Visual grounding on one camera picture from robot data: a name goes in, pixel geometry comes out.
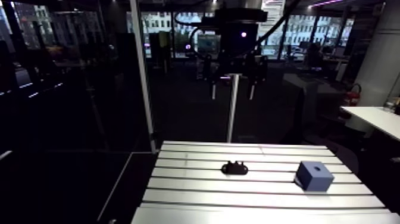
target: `black cable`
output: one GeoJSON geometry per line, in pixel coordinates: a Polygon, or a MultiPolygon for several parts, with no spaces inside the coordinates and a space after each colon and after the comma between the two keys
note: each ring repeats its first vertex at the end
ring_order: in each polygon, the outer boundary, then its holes
{"type": "Polygon", "coordinates": [[[190,50],[193,51],[193,53],[195,53],[195,55],[197,57],[199,57],[202,60],[205,60],[205,56],[201,55],[199,52],[197,52],[195,50],[195,47],[193,46],[193,37],[195,36],[195,33],[199,30],[200,28],[196,27],[192,33],[190,34],[190,38],[189,38],[189,45],[190,45],[190,50]]]}
{"type": "Polygon", "coordinates": [[[196,2],[194,4],[191,4],[191,5],[188,5],[187,7],[184,7],[183,9],[179,10],[178,12],[175,13],[175,17],[174,17],[175,22],[177,24],[181,24],[181,25],[184,25],[184,26],[193,26],[193,23],[184,23],[184,22],[178,21],[178,19],[177,19],[178,15],[180,13],[182,13],[183,11],[185,11],[185,10],[188,10],[188,9],[190,9],[190,8],[196,6],[196,5],[200,5],[200,4],[202,4],[204,2],[208,2],[208,1],[209,0],[201,0],[201,1],[198,1],[198,2],[196,2]]]}

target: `red fire extinguisher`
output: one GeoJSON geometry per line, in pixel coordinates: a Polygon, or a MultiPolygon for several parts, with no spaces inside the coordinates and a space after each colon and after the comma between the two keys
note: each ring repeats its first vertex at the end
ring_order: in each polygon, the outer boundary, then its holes
{"type": "MultiPolygon", "coordinates": [[[[346,92],[345,97],[343,99],[343,107],[354,107],[357,106],[358,102],[360,101],[361,98],[361,91],[363,89],[361,88],[361,85],[356,83],[351,86],[348,92],[346,92]]],[[[339,118],[341,119],[349,119],[351,115],[344,110],[340,109],[339,112],[339,118]]]]}

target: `office chair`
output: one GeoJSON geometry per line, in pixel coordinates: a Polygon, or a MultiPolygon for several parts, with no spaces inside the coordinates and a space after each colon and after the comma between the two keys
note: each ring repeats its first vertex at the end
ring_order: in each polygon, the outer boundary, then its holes
{"type": "Polygon", "coordinates": [[[325,145],[328,147],[343,163],[345,163],[355,174],[359,170],[357,155],[350,149],[328,140],[326,137],[330,133],[332,126],[343,126],[344,122],[329,118],[320,117],[328,124],[325,127],[318,126],[317,123],[317,95],[318,83],[313,82],[304,86],[298,95],[296,101],[293,127],[280,142],[281,144],[312,144],[325,145]]]}

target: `slotted table surface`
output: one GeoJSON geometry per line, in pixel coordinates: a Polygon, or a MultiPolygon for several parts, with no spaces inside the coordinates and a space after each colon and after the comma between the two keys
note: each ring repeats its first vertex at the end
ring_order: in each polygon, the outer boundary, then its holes
{"type": "Polygon", "coordinates": [[[243,223],[248,216],[253,223],[400,223],[324,146],[167,141],[132,224],[243,223]],[[229,160],[244,161],[248,174],[223,174],[229,160]],[[300,161],[320,161],[333,173],[327,192],[293,182],[300,161]]]}

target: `purple light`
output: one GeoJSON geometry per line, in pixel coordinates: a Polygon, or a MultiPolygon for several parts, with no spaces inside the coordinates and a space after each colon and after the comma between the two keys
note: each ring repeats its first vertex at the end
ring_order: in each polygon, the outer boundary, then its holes
{"type": "Polygon", "coordinates": [[[321,6],[321,5],[327,5],[327,4],[332,4],[332,3],[337,3],[337,2],[342,2],[343,0],[330,0],[327,2],[320,2],[314,5],[310,5],[310,7],[317,7],[317,6],[321,6]]]}

